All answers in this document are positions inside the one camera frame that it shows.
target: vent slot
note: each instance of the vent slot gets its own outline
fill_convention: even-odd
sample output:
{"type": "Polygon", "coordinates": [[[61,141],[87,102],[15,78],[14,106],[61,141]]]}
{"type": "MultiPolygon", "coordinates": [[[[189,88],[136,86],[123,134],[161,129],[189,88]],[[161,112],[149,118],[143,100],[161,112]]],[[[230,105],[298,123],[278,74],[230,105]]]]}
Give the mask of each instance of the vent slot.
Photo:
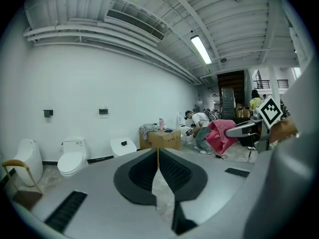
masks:
{"type": "Polygon", "coordinates": [[[129,16],[125,13],[116,11],[116,10],[109,10],[108,13],[106,14],[107,17],[111,17],[111,18],[116,18],[119,19],[121,21],[124,21],[126,23],[129,23],[131,25],[134,25],[144,31],[146,31],[147,33],[151,34],[152,36],[156,37],[158,40],[163,41],[164,39],[164,35],[157,31],[155,28],[151,27],[150,25],[132,17],[129,16]]]}
{"type": "Polygon", "coordinates": [[[73,191],[45,223],[54,230],[63,233],[86,197],[87,194],[83,192],[73,191]]]}
{"type": "Polygon", "coordinates": [[[227,168],[225,170],[225,172],[226,173],[231,173],[231,174],[234,174],[234,175],[237,175],[237,176],[240,176],[240,177],[244,177],[244,178],[247,178],[248,175],[249,175],[248,171],[239,170],[239,169],[236,169],[236,168],[227,168]]]}

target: white t-shirt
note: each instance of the white t-shirt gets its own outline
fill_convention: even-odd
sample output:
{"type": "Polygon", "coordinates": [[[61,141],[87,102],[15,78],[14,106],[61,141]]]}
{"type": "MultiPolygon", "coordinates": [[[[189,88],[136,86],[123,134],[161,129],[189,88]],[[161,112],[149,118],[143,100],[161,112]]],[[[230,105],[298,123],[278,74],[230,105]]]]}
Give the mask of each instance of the white t-shirt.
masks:
{"type": "Polygon", "coordinates": [[[205,113],[195,113],[191,118],[195,124],[199,123],[202,127],[208,127],[209,118],[205,113]]]}

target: sneaker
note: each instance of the sneaker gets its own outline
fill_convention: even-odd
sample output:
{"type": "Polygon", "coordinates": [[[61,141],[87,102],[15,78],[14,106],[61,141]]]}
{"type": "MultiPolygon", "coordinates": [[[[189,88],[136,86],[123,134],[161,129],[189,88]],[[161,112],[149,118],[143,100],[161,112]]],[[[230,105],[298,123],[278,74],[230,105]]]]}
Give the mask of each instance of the sneaker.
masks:
{"type": "Polygon", "coordinates": [[[207,152],[206,150],[201,150],[200,153],[201,154],[211,154],[211,152],[207,152]]]}

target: wall-mounted toilet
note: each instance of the wall-mounted toilet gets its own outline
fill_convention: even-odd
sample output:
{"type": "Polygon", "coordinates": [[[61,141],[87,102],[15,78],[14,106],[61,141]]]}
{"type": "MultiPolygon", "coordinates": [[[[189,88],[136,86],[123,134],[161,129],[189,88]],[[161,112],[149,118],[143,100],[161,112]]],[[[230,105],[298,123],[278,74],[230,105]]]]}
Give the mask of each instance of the wall-mounted toilet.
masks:
{"type": "Polygon", "coordinates": [[[192,140],[193,140],[193,135],[186,135],[186,132],[191,129],[191,127],[188,127],[185,125],[186,120],[184,119],[184,116],[182,113],[178,114],[178,129],[181,132],[181,140],[183,142],[186,142],[187,144],[191,144],[192,140]]]}
{"type": "Polygon", "coordinates": [[[83,138],[68,138],[63,141],[63,155],[58,161],[58,169],[68,178],[88,166],[88,149],[83,138]]]}
{"type": "Polygon", "coordinates": [[[135,144],[128,137],[111,139],[110,143],[114,157],[120,157],[125,154],[137,151],[135,144]]]}
{"type": "MultiPolygon", "coordinates": [[[[30,172],[36,182],[42,177],[43,174],[43,165],[42,165],[42,158],[40,155],[39,147],[32,139],[23,139],[18,147],[18,152],[13,159],[20,160],[26,163],[29,168],[30,172]]],[[[27,186],[34,186],[28,172],[24,167],[15,166],[16,173],[18,174],[19,178],[27,185],[27,186]]]]}

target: cap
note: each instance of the cap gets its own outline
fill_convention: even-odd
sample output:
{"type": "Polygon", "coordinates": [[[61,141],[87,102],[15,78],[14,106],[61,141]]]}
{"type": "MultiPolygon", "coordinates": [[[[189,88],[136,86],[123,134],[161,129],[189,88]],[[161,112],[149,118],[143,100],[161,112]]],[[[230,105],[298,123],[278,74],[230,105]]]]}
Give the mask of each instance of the cap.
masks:
{"type": "Polygon", "coordinates": [[[185,112],[185,119],[188,119],[188,118],[187,118],[187,115],[188,115],[189,113],[191,113],[191,111],[186,111],[186,112],[185,112]]]}

